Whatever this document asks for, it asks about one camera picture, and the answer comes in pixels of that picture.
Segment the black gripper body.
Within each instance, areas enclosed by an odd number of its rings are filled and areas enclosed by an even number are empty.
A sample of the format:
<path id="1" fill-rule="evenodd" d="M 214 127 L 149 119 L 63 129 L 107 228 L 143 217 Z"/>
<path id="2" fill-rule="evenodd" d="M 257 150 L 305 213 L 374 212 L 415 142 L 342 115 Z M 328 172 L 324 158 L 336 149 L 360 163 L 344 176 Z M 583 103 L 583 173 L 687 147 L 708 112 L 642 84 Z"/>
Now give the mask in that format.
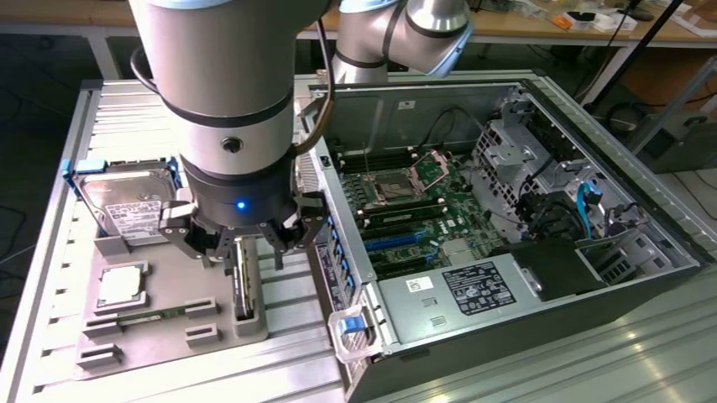
<path id="1" fill-rule="evenodd" d="M 226 228 L 256 229 L 277 250 L 289 251 L 298 240 L 284 226 L 298 209 L 294 158 L 285 155 L 262 170 L 244 175 L 212 173 L 189 160 L 184 164 L 202 218 Z"/>

